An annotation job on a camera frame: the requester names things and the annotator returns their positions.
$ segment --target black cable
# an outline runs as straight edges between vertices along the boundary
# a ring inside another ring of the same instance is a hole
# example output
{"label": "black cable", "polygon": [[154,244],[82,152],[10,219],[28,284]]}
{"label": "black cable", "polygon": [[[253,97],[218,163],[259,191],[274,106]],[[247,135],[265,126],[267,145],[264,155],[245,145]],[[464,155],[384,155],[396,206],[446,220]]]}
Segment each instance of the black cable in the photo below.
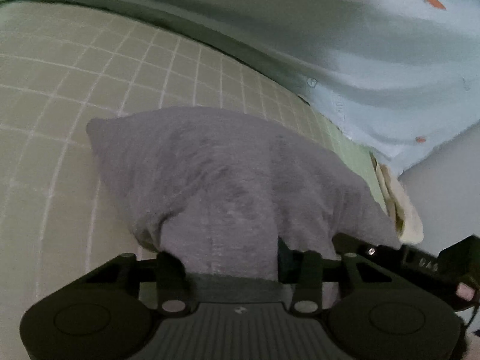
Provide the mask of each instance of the black cable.
{"label": "black cable", "polygon": [[473,320],[474,320],[475,317],[477,316],[477,313],[479,312],[479,308],[480,308],[480,303],[477,303],[477,304],[475,305],[475,307],[473,308],[472,317],[470,318],[469,323],[466,324],[466,328],[467,328],[467,329],[470,327],[470,325],[472,324]]}

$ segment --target beige grid fabric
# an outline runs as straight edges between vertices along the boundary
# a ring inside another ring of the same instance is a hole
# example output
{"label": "beige grid fabric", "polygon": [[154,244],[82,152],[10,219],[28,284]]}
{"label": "beige grid fabric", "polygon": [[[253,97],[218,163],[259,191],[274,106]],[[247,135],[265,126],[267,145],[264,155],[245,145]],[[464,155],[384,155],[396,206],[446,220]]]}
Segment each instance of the beige grid fabric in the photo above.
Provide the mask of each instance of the beige grid fabric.
{"label": "beige grid fabric", "polygon": [[368,151],[261,74],[199,43],[122,16],[63,4],[0,7],[0,359],[33,302],[135,252],[100,183],[92,117],[177,105],[274,120],[335,151],[382,202]]}

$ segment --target wall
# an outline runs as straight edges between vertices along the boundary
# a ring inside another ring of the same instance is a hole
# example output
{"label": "wall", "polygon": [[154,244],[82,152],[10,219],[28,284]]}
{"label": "wall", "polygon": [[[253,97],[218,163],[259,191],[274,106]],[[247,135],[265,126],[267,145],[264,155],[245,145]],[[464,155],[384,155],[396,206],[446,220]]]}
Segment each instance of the wall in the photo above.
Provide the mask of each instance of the wall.
{"label": "wall", "polygon": [[[422,249],[437,254],[471,234],[480,236],[479,149],[477,124],[400,176],[423,221]],[[480,317],[472,326],[480,329]]]}

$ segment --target gray fabric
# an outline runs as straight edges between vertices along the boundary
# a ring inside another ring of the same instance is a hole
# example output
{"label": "gray fabric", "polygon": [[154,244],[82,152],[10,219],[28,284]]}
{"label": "gray fabric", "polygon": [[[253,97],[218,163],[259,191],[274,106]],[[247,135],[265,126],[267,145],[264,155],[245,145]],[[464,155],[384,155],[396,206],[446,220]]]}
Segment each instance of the gray fabric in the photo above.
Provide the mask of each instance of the gray fabric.
{"label": "gray fabric", "polygon": [[278,237],[329,259],[337,232],[400,246],[361,177],[276,123],[174,107],[93,119],[87,133],[138,242],[189,273],[277,280]]}

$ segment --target round joint cover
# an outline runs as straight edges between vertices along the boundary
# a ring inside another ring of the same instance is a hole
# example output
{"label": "round joint cover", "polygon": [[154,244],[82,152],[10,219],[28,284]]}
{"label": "round joint cover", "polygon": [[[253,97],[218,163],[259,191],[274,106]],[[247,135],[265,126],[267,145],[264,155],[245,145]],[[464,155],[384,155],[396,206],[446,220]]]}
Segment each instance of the round joint cover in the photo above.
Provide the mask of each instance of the round joint cover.
{"label": "round joint cover", "polygon": [[420,289],[356,291],[330,309],[328,325],[359,360],[446,359],[460,333],[453,309]]}
{"label": "round joint cover", "polygon": [[36,359],[119,360],[145,344],[152,324],[150,310],[123,292],[63,290],[25,313],[20,337]]}

